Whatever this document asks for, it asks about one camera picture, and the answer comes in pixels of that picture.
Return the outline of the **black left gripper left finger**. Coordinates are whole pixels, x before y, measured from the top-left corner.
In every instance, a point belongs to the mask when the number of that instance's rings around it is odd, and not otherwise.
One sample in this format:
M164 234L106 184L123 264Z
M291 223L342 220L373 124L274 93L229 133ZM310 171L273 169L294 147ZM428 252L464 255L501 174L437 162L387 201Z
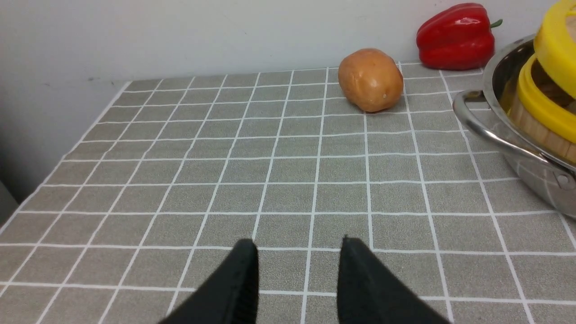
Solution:
M210 276L161 324L255 324L259 304L259 258L241 238Z

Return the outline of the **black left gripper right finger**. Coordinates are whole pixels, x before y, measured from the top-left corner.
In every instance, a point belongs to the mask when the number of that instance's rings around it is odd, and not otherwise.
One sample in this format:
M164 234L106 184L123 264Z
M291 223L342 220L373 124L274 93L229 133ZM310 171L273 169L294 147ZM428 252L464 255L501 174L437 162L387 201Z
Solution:
M343 238L337 280L340 324L449 323L402 283L360 238Z

